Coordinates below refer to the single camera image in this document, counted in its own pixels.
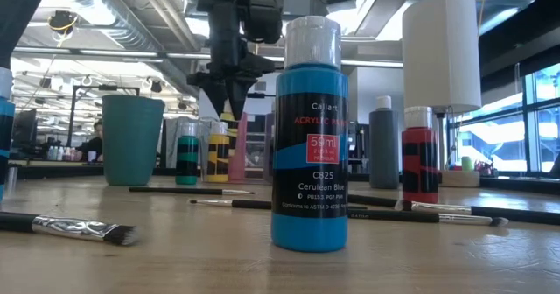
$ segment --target red paint bottle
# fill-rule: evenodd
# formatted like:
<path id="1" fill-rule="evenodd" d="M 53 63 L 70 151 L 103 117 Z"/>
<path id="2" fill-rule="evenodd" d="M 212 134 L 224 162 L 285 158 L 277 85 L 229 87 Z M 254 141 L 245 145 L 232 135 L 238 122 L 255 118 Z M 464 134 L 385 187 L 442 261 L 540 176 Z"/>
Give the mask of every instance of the red paint bottle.
<path id="1" fill-rule="evenodd" d="M 402 132 L 402 198 L 438 203 L 438 144 L 431 129 L 430 107 L 404 110 Z"/>

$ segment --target blue paint bottle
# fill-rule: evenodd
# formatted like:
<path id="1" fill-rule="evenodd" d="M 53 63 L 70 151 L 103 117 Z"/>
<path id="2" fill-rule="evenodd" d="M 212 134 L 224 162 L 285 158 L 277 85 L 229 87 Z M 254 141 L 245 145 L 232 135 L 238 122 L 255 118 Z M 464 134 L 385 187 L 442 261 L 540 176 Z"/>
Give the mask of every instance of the blue paint bottle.
<path id="1" fill-rule="evenodd" d="M 0 66 L 0 201 L 4 197 L 4 183 L 10 157 L 11 128 L 16 111 L 16 105 L 8 101 L 11 94 L 11 82 L 10 69 Z"/>
<path id="2" fill-rule="evenodd" d="M 272 241 L 304 252 L 347 242 L 347 77 L 340 26 L 301 17 L 286 28 L 276 79 Z"/>

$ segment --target paintbrush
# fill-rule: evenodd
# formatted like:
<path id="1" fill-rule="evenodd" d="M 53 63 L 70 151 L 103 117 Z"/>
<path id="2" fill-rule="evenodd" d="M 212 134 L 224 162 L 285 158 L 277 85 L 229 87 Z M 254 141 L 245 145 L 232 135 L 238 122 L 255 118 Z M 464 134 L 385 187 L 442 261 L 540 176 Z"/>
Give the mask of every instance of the paintbrush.
<path id="1" fill-rule="evenodd" d="M 119 246 L 129 246 L 138 240 L 137 228 L 132 226 L 28 213 L 0 212 L 0 230 L 57 235 Z"/>
<path id="2" fill-rule="evenodd" d="M 528 223 L 560 225 L 560 213 L 514 210 L 500 207 L 451 206 L 400 199 L 395 203 L 395 210 L 422 213 L 445 213 L 505 217 L 510 221 L 524 221 Z"/>
<path id="3" fill-rule="evenodd" d="M 255 194 L 244 190 L 230 189 L 203 189 L 203 188 L 156 188 L 156 187 L 130 187 L 131 193 L 185 193 L 185 194 Z"/>
<path id="4" fill-rule="evenodd" d="M 272 202 L 251 199 L 204 199 L 196 200 L 191 199 L 191 203 L 200 203 L 215 207 L 236 207 L 236 208 L 252 208 L 270 210 L 272 209 Z M 366 206 L 348 206 L 348 209 L 354 210 L 367 210 Z"/>
<path id="5" fill-rule="evenodd" d="M 270 210 L 272 203 L 270 201 L 249 200 L 249 199 L 191 199 L 191 203 L 200 203 L 215 207 L 239 207 Z M 451 215 L 451 214 L 433 214 L 433 213 L 411 213 L 397 211 L 378 211 L 367 210 L 365 206 L 348 206 L 346 213 L 351 219 L 367 219 L 382 221 L 413 221 L 428 223 L 449 223 L 449 224 L 468 224 L 468 225 L 486 225 L 486 226 L 505 226 L 508 224 L 507 219 L 489 218 L 483 216 L 468 215 Z"/>
<path id="6" fill-rule="evenodd" d="M 412 213 L 400 211 L 381 210 L 353 210 L 348 209 L 348 217 L 351 219 L 381 220 L 381 221 L 412 221 L 424 223 L 446 223 L 480 225 L 491 227 L 503 227 L 509 223 L 508 219 L 502 217 L 472 216 L 442 213 Z"/>

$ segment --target red label patch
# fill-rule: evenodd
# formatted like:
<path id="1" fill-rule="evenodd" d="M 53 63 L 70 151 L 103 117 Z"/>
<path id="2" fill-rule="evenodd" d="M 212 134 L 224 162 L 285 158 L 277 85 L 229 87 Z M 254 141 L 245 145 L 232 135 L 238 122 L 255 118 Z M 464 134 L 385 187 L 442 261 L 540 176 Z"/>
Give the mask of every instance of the red label patch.
<path id="1" fill-rule="evenodd" d="M 308 134 L 307 163 L 338 164 L 339 136 Z"/>

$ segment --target green paint bottle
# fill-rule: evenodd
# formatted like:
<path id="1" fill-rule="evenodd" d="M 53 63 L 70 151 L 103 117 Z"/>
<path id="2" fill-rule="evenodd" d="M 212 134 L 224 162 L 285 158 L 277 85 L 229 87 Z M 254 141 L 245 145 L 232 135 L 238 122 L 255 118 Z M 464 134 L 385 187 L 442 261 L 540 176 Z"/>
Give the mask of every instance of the green paint bottle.
<path id="1" fill-rule="evenodd" d="M 195 185 L 199 164 L 199 139 L 196 122 L 182 123 L 181 137 L 177 141 L 177 185 Z"/>

